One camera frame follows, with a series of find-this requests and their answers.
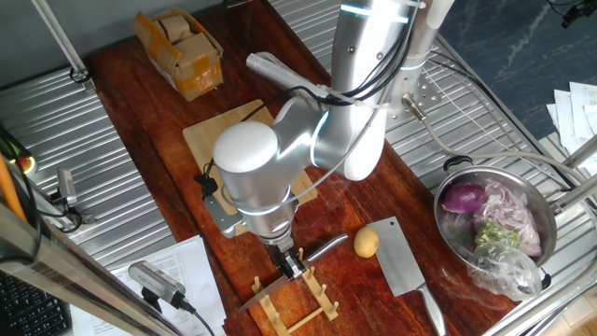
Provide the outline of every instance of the potato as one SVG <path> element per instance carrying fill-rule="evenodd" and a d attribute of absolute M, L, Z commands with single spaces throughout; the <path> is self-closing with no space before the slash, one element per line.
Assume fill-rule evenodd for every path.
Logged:
<path fill-rule="evenodd" d="M 380 237 L 378 237 L 375 229 L 370 227 L 365 227 L 359 230 L 354 238 L 354 252 L 356 252 L 359 257 L 372 257 L 379 245 Z"/>

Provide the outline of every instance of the knife handle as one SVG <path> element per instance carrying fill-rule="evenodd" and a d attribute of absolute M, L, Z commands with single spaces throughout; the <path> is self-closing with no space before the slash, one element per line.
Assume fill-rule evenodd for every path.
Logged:
<path fill-rule="evenodd" d="M 327 243 L 323 244 L 319 247 L 315 252 L 313 252 L 309 257 L 307 257 L 307 261 L 314 262 L 321 257 L 323 257 L 327 252 L 333 250 L 334 248 L 338 247 L 338 245 L 344 243 L 344 241 L 348 239 L 348 234 L 343 233 L 336 238 L 328 241 Z"/>
<path fill-rule="evenodd" d="M 441 314 L 441 310 L 439 310 L 439 306 L 437 305 L 436 300 L 431 295 L 429 288 L 427 288 L 427 284 L 422 284 L 417 290 L 423 296 L 423 302 L 425 304 L 425 310 L 427 311 L 427 315 L 429 315 L 429 319 L 433 323 L 433 328 L 436 330 L 436 334 L 439 336 L 446 335 L 446 325 L 444 323 L 444 316 Z"/>

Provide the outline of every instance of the keyboard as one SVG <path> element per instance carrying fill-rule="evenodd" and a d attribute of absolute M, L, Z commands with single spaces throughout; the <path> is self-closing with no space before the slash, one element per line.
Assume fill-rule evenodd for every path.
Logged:
<path fill-rule="evenodd" d="M 59 336 L 71 328 L 66 303 L 0 272 L 0 326 L 7 336 Z"/>

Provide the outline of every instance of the kitchen knife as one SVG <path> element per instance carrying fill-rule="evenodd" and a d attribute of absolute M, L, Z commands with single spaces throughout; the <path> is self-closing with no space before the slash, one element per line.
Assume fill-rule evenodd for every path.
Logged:
<path fill-rule="evenodd" d="M 436 334 L 446 335 L 446 326 L 439 306 L 427 288 L 419 264 L 412 255 L 398 220 L 390 217 L 368 226 L 375 229 L 380 237 L 380 245 L 376 252 L 377 260 L 382 266 L 383 275 L 392 289 L 392 294 L 397 297 L 412 290 L 419 291 Z"/>
<path fill-rule="evenodd" d="M 311 267 L 311 265 L 316 260 L 320 259 L 324 256 L 324 254 L 333 250 L 338 245 L 342 244 L 347 238 L 348 234 L 343 233 L 319 247 L 315 252 L 313 252 L 313 254 L 311 254 L 302 262 L 305 266 L 305 270 L 308 270 L 309 267 Z M 273 295 L 273 293 L 277 292 L 282 287 L 286 286 L 288 283 L 290 283 L 290 280 L 288 280 L 286 276 L 282 275 L 276 281 L 272 282 L 269 286 L 261 289 L 261 291 L 259 291 L 253 298 L 251 298 L 251 300 L 247 301 L 243 305 L 243 307 L 239 309 L 239 313 L 258 303 L 261 299 L 265 298 L 266 295 Z"/>

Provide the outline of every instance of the stainless steel counter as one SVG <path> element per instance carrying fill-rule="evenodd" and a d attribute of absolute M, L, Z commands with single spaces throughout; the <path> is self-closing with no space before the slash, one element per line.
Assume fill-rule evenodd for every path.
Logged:
<path fill-rule="evenodd" d="M 329 72 L 331 49 L 340 11 L 340 0 L 271 0 L 271 4 L 303 43 Z M 435 51 L 453 50 L 439 39 Z M 433 59 L 458 67 L 441 56 Z M 509 111 L 503 112 L 470 80 L 431 62 L 424 66 L 431 86 L 439 86 L 442 101 L 426 109 L 440 139 L 448 146 L 467 153 L 492 153 L 525 150 L 547 153 Z M 402 160 L 435 193 L 446 177 L 441 169 L 446 154 L 433 141 L 423 125 L 410 115 L 388 116 L 386 139 Z M 568 188 L 562 178 L 546 164 L 516 158 L 477 161 L 508 169 L 530 181 L 549 202 L 557 200 Z M 558 240 L 555 254 L 544 265 L 552 276 L 552 286 L 533 300 L 524 301 L 498 323 L 512 323 L 521 313 L 555 295 L 560 288 L 597 259 L 595 215 L 583 203 L 557 218 Z M 578 294 L 586 288 L 579 288 Z"/>
<path fill-rule="evenodd" d="M 330 71 L 331 46 L 339 0 L 273 0 L 290 27 Z M 437 44 L 437 50 L 451 51 Z M 453 65 L 440 56 L 438 62 Z M 440 87 L 442 102 L 428 109 L 440 138 L 465 152 L 500 150 L 545 152 L 533 137 L 490 102 L 468 79 L 427 63 L 430 85 Z M 120 264 L 175 243 L 143 179 L 120 141 L 97 95 L 86 92 L 67 70 L 0 92 L 0 121 L 37 158 L 32 179 L 42 190 L 56 190 L 55 170 L 71 169 L 79 200 L 76 208 L 94 214 L 96 224 L 84 225 L 71 239 L 103 265 Z M 435 192 L 445 173 L 446 155 L 413 116 L 388 116 L 386 139 L 423 183 Z M 480 161 L 508 169 L 531 181 L 549 201 L 562 196 L 565 184 L 549 166 L 520 159 Z M 595 217 L 580 204 L 557 217 L 556 253 L 544 266 L 553 285 L 541 297 L 523 302 L 504 320 L 553 295 L 575 273 L 597 258 Z"/>
<path fill-rule="evenodd" d="M 56 191 L 56 168 L 72 171 L 75 207 L 96 223 L 69 237 L 104 266 L 175 244 L 97 94 L 68 69 L 0 92 L 0 122 L 33 153 L 31 179 L 46 193 Z"/>

